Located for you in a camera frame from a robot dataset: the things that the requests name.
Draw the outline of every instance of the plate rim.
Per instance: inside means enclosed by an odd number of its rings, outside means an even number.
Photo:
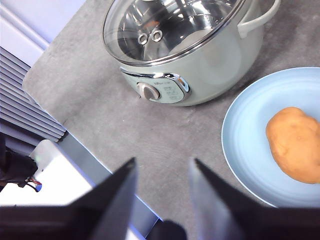
[[[241,180],[240,178],[237,176],[237,174],[234,172],[233,168],[231,167],[228,158],[226,156],[226,152],[225,152],[225,147],[224,147],[224,129],[225,129],[225,123],[226,123],[226,119],[227,116],[231,110],[231,108],[233,107],[233,105],[235,104],[235,102],[238,100],[238,98],[240,98],[240,96],[242,96],[249,88],[252,88],[252,86],[254,86],[255,84],[259,83],[260,81],[269,78],[272,75],[277,75],[279,73],[283,73],[283,72],[289,72],[289,71],[294,71],[294,70],[303,70],[303,69],[318,69],[320,70],[320,67],[317,66],[303,66],[303,67],[292,67],[292,68],[287,68],[287,69],[283,69],[280,71],[276,71],[273,73],[270,73],[268,75],[265,75],[261,78],[259,78],[258,80],[256,80],[255,82],[251,83],[249,86],[247,86],[244,90],[242,90],[237,96],[236,98],[232,101],[232,103],[229,105],[224,118],[223,118],[223,122],[222,122],[222,127],[221,127],[221,146],[222,146],[222,151],[223,151],[223,156],[224,159],[229,167],[229,169],[231,170],[232,174],[235,176],[235,178],[241,183],[241,185],[249,192],[251,193],[253,196],[255,196],[257,199],[259,199],[260,201],[264,202],[265,204],[268,204],[271,207],[274,208],[278,208],[278,206],[272,204],[271,202],[268,202],[267,200],[263,199],[262,197],[258,196],[256,193],[254,193],[252,190],[249,189],[249,187],[247,187]]]

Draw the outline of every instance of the potato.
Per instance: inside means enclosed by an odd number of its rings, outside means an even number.
[[[266,129],[272,156],[283,172],[303,183],[320,183],[320,123],[297,107],[279,111]]]

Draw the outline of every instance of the glass lid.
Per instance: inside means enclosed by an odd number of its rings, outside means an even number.
[[[103,41],[119,61],[134,66],[167,62],[212,36],[244,0],[115,0]]]

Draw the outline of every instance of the metal edge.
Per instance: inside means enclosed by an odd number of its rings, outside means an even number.
[[[251,86],[257,84],[258,82],[262,81],[263,79],[265,78],[268,78],[272,75],[276,75],[276,74],[279,74],[279,73],[282,73],[282,72],[287,72],[287,71],[292,71],[292,70],[295,70],[295,69],[320,69],[320,67],[316,67],[316,66],[305,66],[305,67],[292,67],[292,68],[288,68],[288,69],[283,69],[283,70],[280,70],[280,71],[276,71],[276,72],[273,72],[273,73],[270,73],[266,76],[263,76],[262,78],[258,79],[257,81],[251,83],[249,86],[247,86],[242,92],[240,92],[238,94],[238,96],[236,96],[236,98],[232,101],[232,103],[230,104],[230,106],[228,107],[226,113],[225,113],[225,116],[224,116],[224,119],[223,119],[223,122],[222,122],[222,127],[221,127],[221,146],[222,146],[222,151],[223,151],[223,155],[224,155],[224,159],[227,163],[227,165],[229,166],[232,174],[235,176],[235,178],[241,183],[241,185],[249,192],[251,193],[253,196],[255,196],[257,199],[259,199],[260,201],[270,205],[271,207],[274,207],[274,208],[278,208],[278,206],[276,205],[273,205],[272,203],[264,200],[262,197],[258,196],[257,194],[255,194],[253,191],[251,191],[249,189],[249,187],[247,187],[240,179],[239,177],[237,176],[237,174],[234,172],[233,168],[231,167],[229,161],[228,161],[228,158],[226,156],[226,152],[225,152],[225,148],[224,148],[224,128],[225,128],[225,122],[226,122],[226,118],[229,114],[229,111],[231,110],[231,108],[233,107],[233,105],[235,104],[235,102],[237,101],[237,99],[242,95],[244,94],[244,92],[250,88]]]
[[[223,24],[221,24],[219,27],[214,29],[211,33],[207,34],[202,39],[196,41],[195,43],[193,43],[189,47],[183,49],[180,52],[169,55],[169,56],[161,57],[161,58],[151,60],[151,61],[142,61],[142,62],[129,62],[129,61],[121,60],[105,44],[104,29],[105,29],[105,25],[106,25],[106,18],[107,18],[107,15],[108,15],[111,7],[115,3],[115,1],[113,1],[112,4],[110,5],[108,11],[106,12],[104,18],[103,18],[103,25],[102,25],[102,31],[101,31],[102,42],[103,42],[103,45],[104,45],[104,48],[106,49],[106,51],[112,57],[114,57],[117,61],[119,61],[125,65],[129,65],[129,66],[133,66],[133,67],[150,67],[150,66],[158,66],[158,65],[170,63],[174,60],[183,58],[184,56],[191,54],[192,52],[194,52],[195,50],[197,50],[198,48],[202,47],[203,45],[208,43],[210,40],[212,40],[219,33],[219,31],[223,30],[227,25],[229,25],[231,20],[234,18],[235,15],[237,15],[237,13],[240,11],[240,9],[242,8],[242,6],[245,4],[246,1],[247,0],[240,0],[240,2],[234,7],[232,12],[230,12],[229,15],[227,15],[227,18],[225,18],[225,22]]]
[[[59,141],[57,144],[57,147],[61,150],[63,150],[63,152],[69,156],[69,158],[67,158],[67,160],[72,160],[81,170],[80,174],[85,174],[86,177],[85,178],[86,181],[88,181],[88,179],[90,180],[90,184],[93,183],[93,185],[91,185],[92,187],[95,187],[96,185],[100,184],[105,178],[108,178],[112,175],[112,172],[110,169],[108,169],[108,167],[106,166],[105,163],[102,163],[101,160],[98,160],[97,157],[95,157],[95,155],[93,155],[93,153],[86,147],[84,146],[72,133],[69,133],[66,138],[65,141],[69,141],[68,144],[66,144],[66,142],[63,141]],[[71,149],[71,146],[76,145],[76,150],[80,151],[82,153],[88,153],[88,157],[90,158],[90,160],[95,160],[95,164],[91,165],[91,168],[88,169],[87,166],[83,166],[82,158],[76,158],[73,155],[73,149]],[[100,175],[98,177],[93,177],[94,174],[96,174],[97,172],[100,173]],[[143,213],[142,215],[147,215],[148,218],[150,219],[156,219],[155,222],[150,223],[150,225],[154,225],[156,223],[156,221],[158,221],[158,219],[160,219],[162,221],[162,219],[160,218],[160,216],[144,201],[142,200],[138,195],[135,195],[135,200],[134,201],[138,201],[138,203],[141,204],[141,206],[143,207]],[[134,228],[141,234],[141,235],[147,235],[150,231],[151,231],[151,227],[149,226],[143,226],[143,228],[139,228],[137,226],[139,226],[139,221],[140,221],[140,215],[135,214],[134,215],[135,210],[132,210],[132,215],[131,215],[131,225],[134,226]]]

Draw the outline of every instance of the pot handle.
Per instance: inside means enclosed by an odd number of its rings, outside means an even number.
[[[253,11],[255,11],[256,7],[258,7],[258,3],[258,0],[252,0],[248,12],[237,26],[240,38],[242,39],[246,38],[250,31],[262,26],[274,16],[280,7],[281,0],[274,0],[272,7],[262,16],[259,16],[251,21],[246,21],[247,16],[253,14]]]

